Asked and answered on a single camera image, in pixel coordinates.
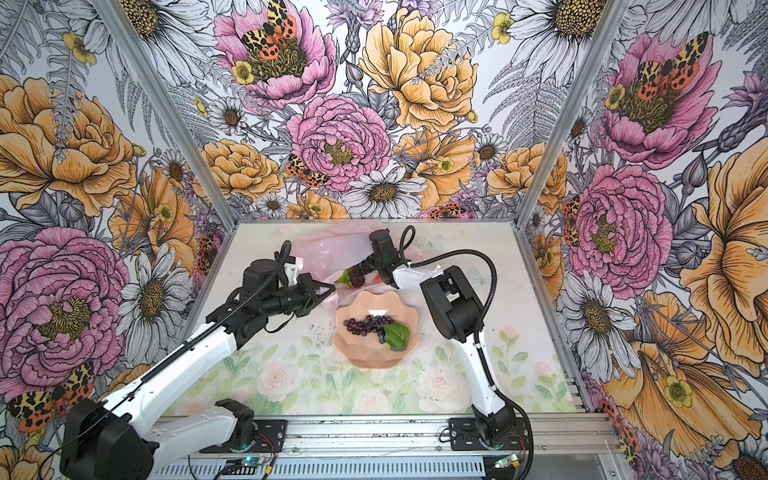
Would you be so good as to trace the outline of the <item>dark purple plum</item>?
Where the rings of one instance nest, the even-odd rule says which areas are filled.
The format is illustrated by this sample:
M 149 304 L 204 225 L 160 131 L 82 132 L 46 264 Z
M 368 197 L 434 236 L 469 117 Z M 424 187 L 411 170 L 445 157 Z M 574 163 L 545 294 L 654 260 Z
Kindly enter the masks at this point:
M 349 281 L 352 287 L 359 288 L 365 284 L 365 275 L 358 271 L 349 271 Z

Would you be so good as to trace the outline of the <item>green lime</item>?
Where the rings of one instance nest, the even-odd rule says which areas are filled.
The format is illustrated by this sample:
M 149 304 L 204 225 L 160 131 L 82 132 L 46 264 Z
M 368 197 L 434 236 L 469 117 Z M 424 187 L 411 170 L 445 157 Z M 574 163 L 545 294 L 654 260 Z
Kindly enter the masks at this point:
M 345 269 L 342 274 L 339 276 L 337 280 L 335 280 L 335 283 L 337 284 L 343 284 L 346 287 L 353 288 L 353 281 L 351 276 L 351 271 L 349 269 Z

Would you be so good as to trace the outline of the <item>pink plastic bag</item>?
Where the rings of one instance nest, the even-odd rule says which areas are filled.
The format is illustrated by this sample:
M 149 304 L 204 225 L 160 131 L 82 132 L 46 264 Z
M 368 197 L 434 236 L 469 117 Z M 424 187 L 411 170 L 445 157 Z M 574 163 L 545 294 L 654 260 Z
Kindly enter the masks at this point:
M 377 272 L 365 275 L 365 284 L 359 288 L 335 283 L 345 269 L 360 272 L 359 264 L 372 253 L 369 235 L 380 229 L 388 228 L 378 221 L 351 220 L 336 223 L 323 231 L 295 240 L 292 255 L 303 260 L 305 273 L 311 274 L 315 280 L 336 286 L 336 292 L 330 296 L 332 301 L 340 301 L 360 290 L 417 288 L 432 272 L 427 267 L 417 268 L 416 262 L 407 256 L 406 241 L 403 238 L 396 239 L 389 229 L 395 247 L 406 259 L 406 264 L 394 272 L 396 285 L 385 284 Z

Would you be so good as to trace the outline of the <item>pink flower-shaped bowl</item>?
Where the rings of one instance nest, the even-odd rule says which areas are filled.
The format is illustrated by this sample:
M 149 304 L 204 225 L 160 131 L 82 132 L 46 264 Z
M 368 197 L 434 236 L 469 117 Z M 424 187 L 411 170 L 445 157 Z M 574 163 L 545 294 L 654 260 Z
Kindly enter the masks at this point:
M 394 291 L 360 292 L 337 309 L 333 344 L 357 368 L 393 368 L 418 346 L 418 318 Z

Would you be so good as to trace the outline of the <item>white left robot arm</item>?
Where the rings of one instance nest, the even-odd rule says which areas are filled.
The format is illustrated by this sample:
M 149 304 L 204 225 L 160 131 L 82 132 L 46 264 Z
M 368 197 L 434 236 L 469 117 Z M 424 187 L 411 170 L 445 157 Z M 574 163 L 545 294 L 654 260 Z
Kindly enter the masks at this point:
M 105 399 L 82 400 L 70 410 L 61 473 L 69 479 L 146 479 L 208 447 L 249 449 L 258 436 L 254 413 L 233 399 L 165 426 L 156 423 L 205 373 L 264 331 L 270 318 L 306 316 L 334 291 L 308 273 L 290 285 L 261 280 L 252 293 L 235 289 L 157 365 Z

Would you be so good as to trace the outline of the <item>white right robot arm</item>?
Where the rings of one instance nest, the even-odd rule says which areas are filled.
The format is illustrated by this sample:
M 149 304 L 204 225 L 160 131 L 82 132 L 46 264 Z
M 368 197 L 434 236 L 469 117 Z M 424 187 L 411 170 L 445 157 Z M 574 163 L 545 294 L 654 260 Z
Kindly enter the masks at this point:
M 497 385 L 483 333 L 498 284 L 496 267 L 488 255 L 475 249 L 452 250 L 414 262 L 406 258 L 414 237 L 413 226 L 406 228 L 398 245 L 388 229 L 370 233 L 372 253 L 349 269 L 350 281 L 360 286 L 367 274 L 375 272 L 390 287 L 421 291 L 434 326 L 459 349 L 480 441 L 488 448 L 499 447 L 520 421 L 516 404 Z M 458 256 L 476 257 L 488 267 L 490 286 L 484 301 L 459 266 L 443 264 Z

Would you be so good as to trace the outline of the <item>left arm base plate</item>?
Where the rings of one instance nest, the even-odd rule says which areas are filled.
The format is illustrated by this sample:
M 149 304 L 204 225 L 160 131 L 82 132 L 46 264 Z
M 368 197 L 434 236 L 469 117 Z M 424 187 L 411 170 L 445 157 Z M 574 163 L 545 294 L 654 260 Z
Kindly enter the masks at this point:
M 280 453 L 287 426 L 288 422 L 282 419 L 256 419 L 249 424 L 239 422 L 229 440 L 206 447 L 201 453 Z

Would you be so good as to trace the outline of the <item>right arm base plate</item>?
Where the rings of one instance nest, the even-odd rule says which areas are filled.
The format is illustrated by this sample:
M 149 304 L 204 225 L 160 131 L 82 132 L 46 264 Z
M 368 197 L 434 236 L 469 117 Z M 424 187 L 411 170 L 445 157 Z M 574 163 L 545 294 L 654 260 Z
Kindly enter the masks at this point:
M 448 440 L 453 451 L 533 449 L 530 425 L 519 417 L 449 418 Z

